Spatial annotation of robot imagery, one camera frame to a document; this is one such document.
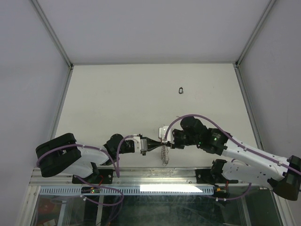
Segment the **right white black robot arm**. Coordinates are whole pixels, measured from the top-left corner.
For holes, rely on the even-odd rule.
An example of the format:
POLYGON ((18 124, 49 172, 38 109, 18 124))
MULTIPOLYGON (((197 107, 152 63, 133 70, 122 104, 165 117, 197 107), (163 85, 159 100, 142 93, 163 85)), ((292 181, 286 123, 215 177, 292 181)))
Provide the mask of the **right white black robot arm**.
POLYGON ((159 139, 173 149, 194 145, 207 153, 232 158, 232 161, 213 161, 210 176, 215 183, 240 180, 266 187, 290 201, 298 199, 301 189, 299 157, 282 157, 251 147, 218 125, 207 128, 201 118, 207 119, 197 114, 181 116, 159 129, 159 139))

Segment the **aluminium mounting rail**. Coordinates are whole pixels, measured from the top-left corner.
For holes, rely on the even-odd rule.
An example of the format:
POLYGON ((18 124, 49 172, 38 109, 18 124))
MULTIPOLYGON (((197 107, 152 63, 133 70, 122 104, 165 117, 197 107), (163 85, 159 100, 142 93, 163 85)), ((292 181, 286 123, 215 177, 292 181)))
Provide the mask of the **aluminium mounting rail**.
MULTIPOLYGON (((134 186, 140 184, 207 184, 210 168, 130 168, 120 169, 119 177, 111 168, 100 169, 100 175, 85 179, 94 185, 134 186)), ((56 176, 44 178, 38 168, 33 170, 29 185, 31 186, 75 186, 81 184, 75 176, 60 173, 56 176)))

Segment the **metal disc with key rings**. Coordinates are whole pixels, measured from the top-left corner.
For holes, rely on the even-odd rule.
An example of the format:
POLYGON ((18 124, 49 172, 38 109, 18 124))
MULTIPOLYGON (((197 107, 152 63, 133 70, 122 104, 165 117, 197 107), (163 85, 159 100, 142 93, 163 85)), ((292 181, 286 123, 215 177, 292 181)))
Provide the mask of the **metal disc with key rings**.
POLYGON ((166 145, 163 145, 161 148, 160 159, 163 166, 166 166, 169 163, 168 147, 166 145))

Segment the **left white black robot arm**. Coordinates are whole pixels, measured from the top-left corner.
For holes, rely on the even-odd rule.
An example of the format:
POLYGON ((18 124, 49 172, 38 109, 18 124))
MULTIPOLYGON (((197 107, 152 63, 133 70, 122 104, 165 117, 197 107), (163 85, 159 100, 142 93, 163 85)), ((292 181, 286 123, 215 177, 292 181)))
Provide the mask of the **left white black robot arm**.
POLYGON ((119 155, 141 153, 145 155, 162 146, 159 141, 139 135, 123 137, 114 134, 101 147, 81 145, 72 133, 66 133, 36 148, 37 167, 44 178, 60 173, 79 176, 89 183, 98 179, 100 166, 112 165, 119 174, 119 155))

